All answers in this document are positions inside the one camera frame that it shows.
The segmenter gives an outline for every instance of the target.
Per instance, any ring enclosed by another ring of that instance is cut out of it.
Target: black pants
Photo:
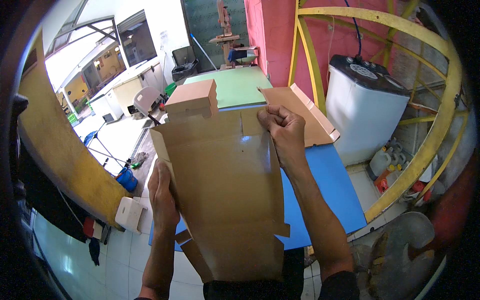
[[[205,300],[300,299],[303,291],[303,248],[283,252],[283,282],[210,281],[204,284]]]

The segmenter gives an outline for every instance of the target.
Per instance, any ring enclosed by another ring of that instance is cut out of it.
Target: bucket
[[[175,83],[172,83],[172,84],[169,84],[166,88],[165,88],[165,93],[169,96],[172,95],[173,91],[177,88],[177,85]]]
[[[117,176],[117,181],[122,185],[127,191],[133,192],[137,186],[138,180],[132,173],[132,170],[124,167]]]

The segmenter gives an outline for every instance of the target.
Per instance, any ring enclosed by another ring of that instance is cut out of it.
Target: pink wall
[[[371,10],[387,11],[384,0],[350,0],[351,7],[361,7]],[[308,0],[303,7],[318,6],[345,6],[344,0]],[[293,29],[295,19],[295,0],[245,0],[247,13],[247,27],[250,36],[250,45],[259,46],[259,66],[265,74],[270,75],[270,82],[273,86],[287,86],[290,59],[293,44]],[[328,22],[305,18],[307,26],[315,45],[315,53],[322,74],[324,91],[327,92],[326,74],[330,58],[334,54],[355,56],[358,53],[357,32],[355,30],[335,25],[335,32],[332,37],[332,30],[328,30]],[[388,27],[374,22],[357,20],[359,26],[365,27],[380,36],[386,36]],[[332,45],[330,56],[328,47],[330,40]],[[369,60],[383,44],[364,36],[362,39],[363,59]],[[295,83],[313,99],[312,83],[308,71],[307,60],[303,45],[300,43],[297,60],[297,71]]]
[[[264,71],[267,70],[265,55],[264,15],[262,0],[244,0],[247,14],[247,30],[251,46],[258,46],[259,57],[257,63]]]

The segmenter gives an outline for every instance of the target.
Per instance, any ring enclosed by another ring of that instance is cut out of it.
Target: window
[[[156,56],[150,28],[148,28],[143,10],[118,24],[117,28],[130,66]]]

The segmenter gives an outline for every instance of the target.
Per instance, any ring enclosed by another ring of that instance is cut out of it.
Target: cardboard box
[[[174,198],[187,226],[176,236],[203,282],[281,279],[283,187],[270,134],[258,110],[150,129],[172,171]]]
[[[340,137],[338,130],[296,84],[258,90],[268,104],[283,105],[305,119],[305,147],[331,144]]]
[[[177,86],[165,104],[170,122],[184,122],[218,113],[214,79]]]

